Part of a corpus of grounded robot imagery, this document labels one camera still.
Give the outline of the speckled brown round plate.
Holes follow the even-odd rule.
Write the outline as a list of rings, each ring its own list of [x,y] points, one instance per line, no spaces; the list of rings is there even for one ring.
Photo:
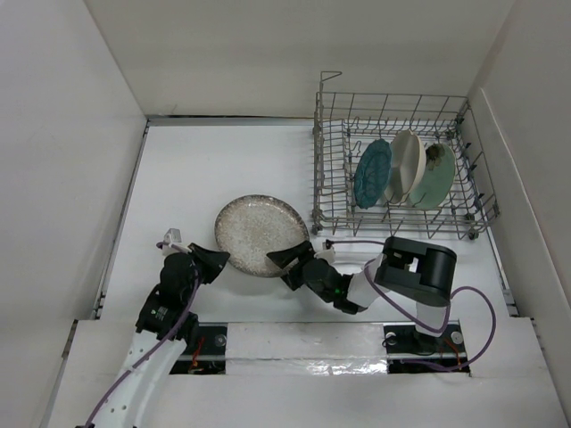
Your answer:
[[[220,251],[237,270],[258,277],[279,277],[284,270],[267,254],[283,251],[310,239],[301,215],[278,198],[250,194],[228,203],[214,225]]]

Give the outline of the teal scalloped plate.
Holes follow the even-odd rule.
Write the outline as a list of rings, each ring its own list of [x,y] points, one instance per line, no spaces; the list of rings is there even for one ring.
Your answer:
[[[353,176],[356,205],[363,210],[372,208],[384,194],[392,175],[392,149],[384,139],[370,143],[361,155]]]

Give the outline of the cream lobed plate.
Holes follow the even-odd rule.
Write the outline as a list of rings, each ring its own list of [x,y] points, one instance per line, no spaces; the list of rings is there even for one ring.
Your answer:
[[[389,204],[403,203],[416,189],[426,169],[426,149],[419,136],[403,130],[390,144],[392,150],[391,178],[385,189]]]

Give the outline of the light green flower plate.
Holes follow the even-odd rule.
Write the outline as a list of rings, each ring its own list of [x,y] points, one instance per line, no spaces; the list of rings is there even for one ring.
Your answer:
[[[447,144],[432,144],[426,149],[426,168],[418,186],[410,193],[409,203],[417,210],[437,208],[446,199],[456,175],[453,150]]]

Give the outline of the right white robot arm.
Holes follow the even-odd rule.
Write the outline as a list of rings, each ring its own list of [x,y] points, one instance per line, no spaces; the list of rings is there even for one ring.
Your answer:
[[[305,286],[325,303],[349,315],[367,310],[381,298],[413,321],[412,340],[433,350],[444,340],[451,306],[457,254],[444,246],[390,236],[378,256],[359,273],[342,274],[334,267],[340,240],[325,240],[322,251],[309,241],[266,254],[284,274],[293,291]]]

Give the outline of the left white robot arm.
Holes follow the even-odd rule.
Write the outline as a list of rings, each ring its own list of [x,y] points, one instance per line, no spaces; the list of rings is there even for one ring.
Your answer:
[[[199,287],[219,276],[230,254],[167,238],[157,248],[163,255],[159,283],[139,312],[118,375],[86,427],[143,427],[175,362],[200,345],[198,316],[191,307]]]

